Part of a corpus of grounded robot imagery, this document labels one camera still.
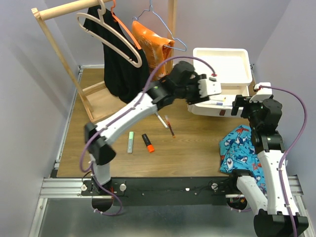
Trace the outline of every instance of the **screw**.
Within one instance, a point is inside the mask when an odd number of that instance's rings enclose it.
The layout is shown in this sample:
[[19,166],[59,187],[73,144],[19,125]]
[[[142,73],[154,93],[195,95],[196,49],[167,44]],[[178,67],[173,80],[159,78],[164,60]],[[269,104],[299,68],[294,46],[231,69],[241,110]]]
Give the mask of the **screw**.
[[82,184],[80,189],[81,189],[81,191],[86,191],[88,189],[88,187],[85,184]]
[[212,188],[212,190],[218,190],[218,184],[213,183],[211,188]]
[[124,192],[124,191],[126,190],[126,185],[125,185],[125,184],[121,184],[121,185],[119,186],[119,189],[120,189],[122,192]]

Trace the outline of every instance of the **clothes hanger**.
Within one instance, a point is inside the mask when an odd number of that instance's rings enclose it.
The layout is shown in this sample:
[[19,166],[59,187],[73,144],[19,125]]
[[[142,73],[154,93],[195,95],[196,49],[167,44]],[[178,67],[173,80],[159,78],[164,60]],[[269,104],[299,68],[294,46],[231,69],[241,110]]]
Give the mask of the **clothes hanger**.
[[139,45],[139,43],[137,42],[137,40],[135,39],[135,37],[133,36],[133,34],[131,33],[131,31],[129,31],[129,29],[124,25],[124,23],[118,19],[117,16],[114,15],[113,9],[114,7],[116,7],[117,5],[117,1],[116,0],[112,0],[113,1],[113,6],[111,6],[111,14],[113,16],[113,18],[124,28],[124,30],[128,33],[128,35],[131,37],[131,39],[133,40],[134,44],[136,45],[136,47],[138,49],[142,49],[142,47]]
[[[116,53],[118,53],[120,56],[122,56],[124,59],[126,59],[129,63],[131,63],[134,67],[139,68],[142,66],[142,59],[139,55],[139,53],[136,51],[135,47],[132,46],[130,44],[130,42],[124,37],[122,36],[119,32],[117,32],[115,29],[113,29],[111,26],[107,25],[104,22],[103,19],[103,15],[106,13],[107,9],[105,8],[104,2],[102,0],[98,0],[99,4],[101,5],[101,9],[98,9],[98,14],[99,14],[99,19],[91,16],[87,13],[77,13],[76,17],[77,17],[77,21],[79,23],[79,26],[88,34],[90,34],[91,36],[97,38],[98,40],[100,40],[103,44],[105,44],[106,46],[110,47],[111,49],[113,49]],[[108,41],[106,41],[105,39],[103,39],[102,37],[98,36],[96,33],[88,30],[87,28],[85,28],[79,21],[79,18],[83,17],[86,19],[89,19],[99,25],[101,25],[102,27],[104,27],[105,29],[107,29],[108,31],[110,31],[112,34],[114,34],[116,37],[118,37],[132,52],[133,54],[136,56],[137,58],[137,62],[133,61],[130,57],[128,57],[124,52],[122,52],[119,48],[117,48],[116,46],[114,46],[113,44],[109,43]]]
[[169,29],[169,27],[167,26],[167,24],[163,21],[163,19],[162,19],[157,13],[154,12],[153,1],[152,1],[152,0],[149,0],[149,4],[150,4],[150,5],[149,5],[149,9],[143,10],[142,14],[140,14],[138,17],[133,17],[133,19],[136,20],[136,21],[138,21],[139,17],[141,17],[141,15],[143,15],[143,13],[144,13],[145,11],[149,11],[149,12],[151,11],[151,12],[152,12],[154,15],[156,15],[156,16],[160,19],[160,21],[164,24],[164,26],[165,26],[165,27],[167,28],[167,30],[169,31],[169,33],[170,33],[172,39],[173,39],[173,40],[176,40],[176,41],[179,41],[179,42],[185,47],[185,49],[175,48],[175,47],[171,47],[171,46],[169,46],[169,45],[164,45],[164,46],[165,46],[165,47],[168,47],[168,48],[173,48],[173,49],[176,49],[176,50],[180,50],[180,51],[183,51],[183,52],[187,51],[187,46],[186,46],[186,44],[183,43],[179,38],[174,38],[174,37],[173,37],[173,34],[172,34],[172,32],[170,31],[170,29]]

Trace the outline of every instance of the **black garment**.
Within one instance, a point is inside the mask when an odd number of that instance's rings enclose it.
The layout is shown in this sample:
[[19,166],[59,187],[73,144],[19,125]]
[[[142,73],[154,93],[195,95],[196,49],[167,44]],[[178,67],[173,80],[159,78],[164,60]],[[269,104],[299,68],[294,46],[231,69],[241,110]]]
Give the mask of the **black garment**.
[[[97,9],[100,6],[90,7],[88,14],[99,19]],[[114,21],[111,11],[107,10],[103,15],[104,22],[124,36],[118,22]],[[83,25],[88,30],[99,35],[109,43],[113,44],[124,52],[133,61],[137,62],[136,56],[132,51],[114,34],[102,27],[101,25],[86,19]],[[110,93],[114,96],[118,96],[121,101],[125,103],[131,102],[135,96],[143,89],[146,80],[149,77],[149,67],[142,49],[137,50],[142,58],[142,66],[135,68],[122,56],[116,53],[114,50],[103,44],[104,50],[104,83],[109,89]]]

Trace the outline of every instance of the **orange plastic bag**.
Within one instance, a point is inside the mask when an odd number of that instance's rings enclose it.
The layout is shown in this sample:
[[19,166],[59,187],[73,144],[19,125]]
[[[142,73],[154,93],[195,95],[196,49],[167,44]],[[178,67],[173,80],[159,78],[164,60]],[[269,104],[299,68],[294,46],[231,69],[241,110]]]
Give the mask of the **orange plastic bag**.
[[[151,70],[169,56],[171,48],[168,48],[165,45],[171,47],[174,46],[173,40],[160,37],[155,32],[140,24],[138,21],[133,21],[132,23],[132,34],[144,50]],[[165,67],[166,65],[157,71],[154,76],[154,80],[159,80],[166,75]]]

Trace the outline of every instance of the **gray wall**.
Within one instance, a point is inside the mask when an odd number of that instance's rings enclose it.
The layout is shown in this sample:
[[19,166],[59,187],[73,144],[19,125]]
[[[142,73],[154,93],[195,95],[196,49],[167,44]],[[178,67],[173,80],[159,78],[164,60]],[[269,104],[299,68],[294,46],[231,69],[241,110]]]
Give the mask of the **gray wall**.
[[[1,1],[0,235],[26,237],[43,177],[52,170],[74,86],[31,8],[43,0]],[[57,25],[48,22],[74,72]]]
[[[297,146],[288,155],[289,174],[297,174],[304,191],[304,201],[316,224],[316,162],[313,148],[316,134],[316,1],[292,0],[256,63],[258,81],[296,92],[308,108],[308,123]],[[296,137],[303,110],[295,98],[274,91],[283,104],[279,131],[288,147]]]
[[[72,0],[45,0],[49,7]],[[153,0],[155,12],[167,21],[167,0]],[[195,47],[245,48],[255,62],[283,15],[290,0],[179,0],[176,36],[188,46],[192,55]],[[106,4],[110,9],[112,2]],[[116,15],[130,27],[132,17],[147,9],[149,0],[119,0]],[[56,18],[71,53],[80,65],[103,64],[100,42],[83,32],[75,13]],[[166,37],[167,30],[152,13],[145,12],[140,22],[157,34]]]

